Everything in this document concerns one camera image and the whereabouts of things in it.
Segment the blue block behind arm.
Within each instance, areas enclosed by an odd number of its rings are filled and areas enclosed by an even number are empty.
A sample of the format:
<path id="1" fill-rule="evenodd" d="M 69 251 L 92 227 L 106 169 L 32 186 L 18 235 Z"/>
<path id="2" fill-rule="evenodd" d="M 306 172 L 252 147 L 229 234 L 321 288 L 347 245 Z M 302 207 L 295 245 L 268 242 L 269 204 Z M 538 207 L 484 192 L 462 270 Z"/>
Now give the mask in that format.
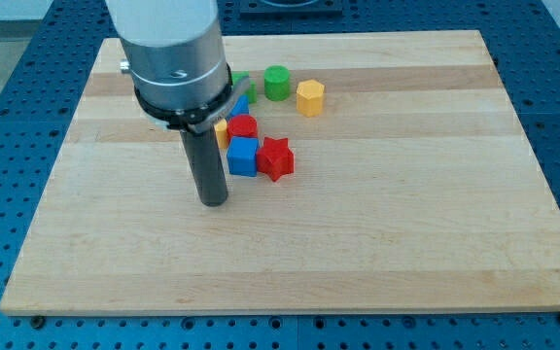
<path id="1" fill-rule="evenodd" d="M 248 96 L 247 95 L 241 95 L 238 98 L 238 100 L 235 103 L 232 110 L 230 111 L 230 113 L 228 114 L 228 117 L 231 119 L 231 118 L 236 117 L 238 115 L 249 115 L 249 114 L 250 114 L 250 109 L 249 109 Z"/>

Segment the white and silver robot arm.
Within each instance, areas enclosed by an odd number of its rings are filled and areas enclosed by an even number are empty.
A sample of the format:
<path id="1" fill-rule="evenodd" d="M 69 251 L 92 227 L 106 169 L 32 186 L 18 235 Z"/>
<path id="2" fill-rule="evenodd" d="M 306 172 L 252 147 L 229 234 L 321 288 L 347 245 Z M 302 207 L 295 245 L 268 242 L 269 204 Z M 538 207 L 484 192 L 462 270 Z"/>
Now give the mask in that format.
<path id="1" fill-rule="evenodd" d="M 143 110 L 169 129 L 202 133 L 250 88 L 234 82 L 215 0 L 107 0 Z"/>

